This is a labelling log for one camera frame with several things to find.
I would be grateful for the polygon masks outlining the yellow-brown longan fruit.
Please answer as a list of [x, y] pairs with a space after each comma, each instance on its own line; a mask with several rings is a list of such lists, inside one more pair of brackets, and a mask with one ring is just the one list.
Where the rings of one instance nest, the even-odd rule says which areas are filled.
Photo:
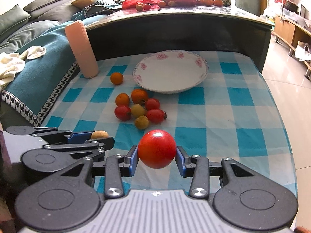
[[91, 134], [91, 139], [107, 138], [109, 134], [104, 130], [96, 130]]

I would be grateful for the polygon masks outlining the large red tomato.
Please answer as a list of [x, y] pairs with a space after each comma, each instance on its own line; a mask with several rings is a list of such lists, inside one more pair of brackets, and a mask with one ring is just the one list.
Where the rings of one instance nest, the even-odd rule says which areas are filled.
[[150, 168], [167, 167], [174, 160], [175, 155], [175, 139], [165, 130], [149, 131], [139, 141], [138, 157]]

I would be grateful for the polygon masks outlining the yellow-green fruit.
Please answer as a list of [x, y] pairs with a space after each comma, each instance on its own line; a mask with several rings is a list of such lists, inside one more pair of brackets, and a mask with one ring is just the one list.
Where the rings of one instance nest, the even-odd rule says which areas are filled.
[[140, 104], [134, 104], [131, 106], [131, 114], [134, 118], [144, 116], [145, 113], [146, 113], [146, 109]]

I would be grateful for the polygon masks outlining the larger orange tangerine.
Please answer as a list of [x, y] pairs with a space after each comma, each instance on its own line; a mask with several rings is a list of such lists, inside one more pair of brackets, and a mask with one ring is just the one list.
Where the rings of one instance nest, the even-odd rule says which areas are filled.
[[131, 99], [134, 104], [145, 105], [145, 102], [149, 99], [148, 93], [141, 89], [134, 89], [131, 93]]

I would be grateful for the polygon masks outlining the small orange kumquat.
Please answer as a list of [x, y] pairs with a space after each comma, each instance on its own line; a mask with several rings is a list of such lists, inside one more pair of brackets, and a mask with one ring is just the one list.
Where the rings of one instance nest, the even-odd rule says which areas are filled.
[[110, 75], [110, 81], [113, 85], [121, 85], [123, 83], [123, 74], [114, 72]]

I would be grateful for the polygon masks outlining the teal blanket houndstooth trim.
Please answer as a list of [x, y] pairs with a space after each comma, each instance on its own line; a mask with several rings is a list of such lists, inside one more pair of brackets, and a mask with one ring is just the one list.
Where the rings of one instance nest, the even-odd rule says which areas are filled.
[[66, 22], [54, 26], [27, 43], [19, 53], [33, 46], [46, 53], [25, 61], [24, 69], [2, 91], [1, 124], [10, 126], [52, 126], [81, 131], [96, 126], [83, 113], [91, 113], [90, 100], [100, 79], [85, 78], [65, 35]]

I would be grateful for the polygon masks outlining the blue white checkered tablecloth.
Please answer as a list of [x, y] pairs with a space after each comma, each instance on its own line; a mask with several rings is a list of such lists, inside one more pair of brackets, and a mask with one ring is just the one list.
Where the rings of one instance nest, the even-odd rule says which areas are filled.
[[[179, 94], [149, 94], [160, 101], [167, 114], [166, 120], [149, 129], [167, 131], [189, 155], [206, 156], [214, 162], [233, 158], [296, 193], [289, 138], [271, 92], [252, 60], [228, 52], [200, 52], [200, 56], [209, 66], [200, 85]], [[132, 120], [121, 122], [114, 115], [117, 95], [130, 94], [136, 88], [132, 72], [142, 59], [142, 55], [135, 55], [99, 61], [100, 72], [93, 78], [99, 78], [100, 84], [88, 105], [91, 113], [82, 116], [95, 121], [96, 126], [83, 125], [81, 131], [105, 130], [115, 140], [112, 154], [125, 154], [144, 135]], [[114, 72], [123, 74], [121, 85], [111, 83]]]

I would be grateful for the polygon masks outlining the cream crumpled cloth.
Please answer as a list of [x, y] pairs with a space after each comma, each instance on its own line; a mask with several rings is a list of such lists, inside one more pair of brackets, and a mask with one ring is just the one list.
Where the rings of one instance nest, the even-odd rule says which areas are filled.
[[43, 46], [31, 46], [23, 53], [1, 53], [1, 89], [14, 81], [15, 75], [20, 73], [25, 67], [25, 61], [37, 59], [46, 54]]

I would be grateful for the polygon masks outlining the white floral porcelain plate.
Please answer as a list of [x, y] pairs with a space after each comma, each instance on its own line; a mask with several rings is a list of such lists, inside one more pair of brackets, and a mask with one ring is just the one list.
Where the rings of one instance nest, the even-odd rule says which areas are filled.
[[207, 77], [208, 70], [207, 61], [198, 54], [166, 50], [139, 61], [132, 77], [145, 90], [174, 94], [199, 85]]

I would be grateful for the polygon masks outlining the grey green sofa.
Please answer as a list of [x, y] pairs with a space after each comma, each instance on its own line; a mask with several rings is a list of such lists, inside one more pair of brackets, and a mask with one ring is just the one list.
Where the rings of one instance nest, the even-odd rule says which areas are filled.
[[118, 11], [124, 0], [33, 0], [1, 14], [1, 52], [14, 53], [42, 35], [51, 27], [65, 22], [84, 20], [91, 12], [85, 7], [98, 10], [99, 6]]

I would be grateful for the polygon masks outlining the dark coffee table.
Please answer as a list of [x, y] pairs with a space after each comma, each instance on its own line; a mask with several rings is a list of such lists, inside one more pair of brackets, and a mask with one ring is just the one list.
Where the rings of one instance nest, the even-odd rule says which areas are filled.
[[163, 50], [236, 52], [264, 68], [272, 24], [237, 7], [120, 10], [86, 27], [96, 59]]

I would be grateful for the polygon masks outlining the wooden tv shelf unit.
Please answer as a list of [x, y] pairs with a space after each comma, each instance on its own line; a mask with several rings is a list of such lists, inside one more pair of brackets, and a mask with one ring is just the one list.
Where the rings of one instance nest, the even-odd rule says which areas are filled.
[[299, 42], [310, 43], [310, 31], [282, 15], [276, 15], [273, 30], [275, 42], [284, 42], [289, 47], [288, 55], [294, 58]]

